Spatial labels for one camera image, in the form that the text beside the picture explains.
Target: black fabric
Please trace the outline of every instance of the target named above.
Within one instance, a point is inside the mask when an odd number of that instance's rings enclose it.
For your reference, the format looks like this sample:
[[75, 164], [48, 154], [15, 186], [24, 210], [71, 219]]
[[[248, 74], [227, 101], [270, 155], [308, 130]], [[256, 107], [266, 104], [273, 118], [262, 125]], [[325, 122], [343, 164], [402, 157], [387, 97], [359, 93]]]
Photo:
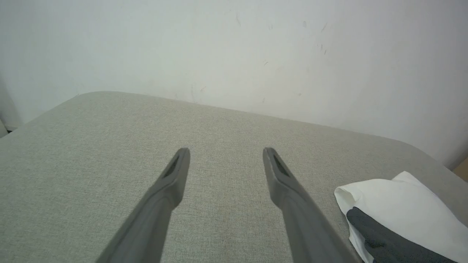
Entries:
[[365, 239], [365, 248], [377, 263], [448, 263], [455, 262], [390, 231], [353, 207], [346, 213], [349, 222]]

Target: white wall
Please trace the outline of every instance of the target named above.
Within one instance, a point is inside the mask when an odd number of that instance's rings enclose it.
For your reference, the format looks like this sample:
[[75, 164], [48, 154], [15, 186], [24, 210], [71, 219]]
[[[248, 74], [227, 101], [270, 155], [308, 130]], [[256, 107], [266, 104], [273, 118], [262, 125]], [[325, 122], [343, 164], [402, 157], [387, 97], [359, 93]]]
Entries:
[[0, 0], [0, 117], [127, 91], [377, 134], [450, 165], [468, 149], [467, 14], [456, 0]]

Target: wall stain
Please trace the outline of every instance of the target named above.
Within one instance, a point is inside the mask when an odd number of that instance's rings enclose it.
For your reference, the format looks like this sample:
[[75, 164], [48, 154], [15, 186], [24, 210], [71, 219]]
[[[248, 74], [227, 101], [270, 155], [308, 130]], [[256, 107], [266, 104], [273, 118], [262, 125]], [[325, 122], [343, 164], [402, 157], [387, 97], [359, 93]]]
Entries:
[[239, 12], [235, 13], [235, 19], [237, 20], [239, 26], [241, 26], [241, 21], [239, 20]]

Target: gray fabric surface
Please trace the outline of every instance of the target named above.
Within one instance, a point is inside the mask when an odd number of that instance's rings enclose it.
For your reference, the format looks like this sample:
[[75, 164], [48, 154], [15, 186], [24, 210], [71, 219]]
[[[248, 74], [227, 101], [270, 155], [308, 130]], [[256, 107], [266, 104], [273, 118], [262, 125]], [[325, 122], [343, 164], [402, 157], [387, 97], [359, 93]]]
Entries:
[[468, 224], [468, 184], [420, 150], [376, 136], [116, 92], [77, 96], [0, 139], [1, 261], [95, 260], [175, 151], [185, 194], [166, 262], [288, 262], [262, 163], [275, 147], [349, 249], [335, 187], [406, 170]]

